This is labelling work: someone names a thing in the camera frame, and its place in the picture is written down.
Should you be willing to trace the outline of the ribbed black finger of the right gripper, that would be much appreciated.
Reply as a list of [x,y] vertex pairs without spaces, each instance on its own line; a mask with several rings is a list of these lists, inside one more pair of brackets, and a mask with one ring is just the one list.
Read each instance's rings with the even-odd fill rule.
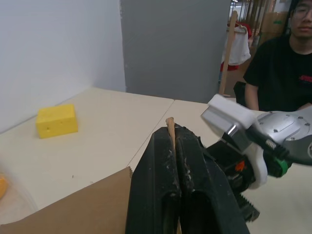
[[237,194],[237,203],[246,222],[254,222],[258,219],[260,212],[243,195]]

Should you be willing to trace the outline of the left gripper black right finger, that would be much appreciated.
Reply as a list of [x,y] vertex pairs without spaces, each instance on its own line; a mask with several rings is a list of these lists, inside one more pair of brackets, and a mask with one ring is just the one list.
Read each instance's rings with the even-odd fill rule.
[[184,234],[247,234],[248,227],[219,166],[186,127],[175,128]]

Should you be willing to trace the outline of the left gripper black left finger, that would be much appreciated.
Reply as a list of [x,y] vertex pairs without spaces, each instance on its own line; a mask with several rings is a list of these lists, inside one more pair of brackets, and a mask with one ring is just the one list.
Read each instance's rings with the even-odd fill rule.
[[175,150],[167,128],[159,128],[132,174],[125,232],[175,234],[179,210]]

